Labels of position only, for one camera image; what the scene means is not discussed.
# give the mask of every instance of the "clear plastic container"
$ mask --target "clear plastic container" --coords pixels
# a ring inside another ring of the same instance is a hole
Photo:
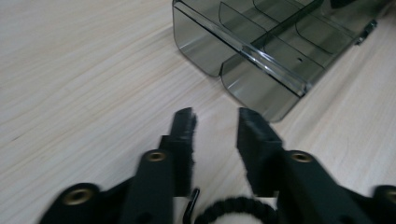
[[[174,0],[179,49],[278,121],[376,26],[389,0]]]

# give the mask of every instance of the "transparent plastic box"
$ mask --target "transparent plastic box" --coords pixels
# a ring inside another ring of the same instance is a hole
[[[278,121],[391,2],[174,0],[175,40],[242,104]]]

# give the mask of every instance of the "light wood surface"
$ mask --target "light wood surface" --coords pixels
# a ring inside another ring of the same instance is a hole
[[[392,7],[273,125],[285,148],[315,154],[364,195],[396,185],[395,40]],[[171,1],[0,2],[0,223],[37,223],[70,185],[109,189],[130,177],[173,114],[190,106],[198,116],[196,213],[251,195],[235,148],[241,105],[178,51]],[[186,202],[176,200],[177,223]]]

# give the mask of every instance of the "cable wrap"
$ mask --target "cable wrap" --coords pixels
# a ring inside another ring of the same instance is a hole
[[[276,211],[269,204],[246,197],[238,197],[213,203],[195,219],[194,224],[208,224],[218,217],[231,213],[246,213],[264,224],[276,224],[277,220]]]

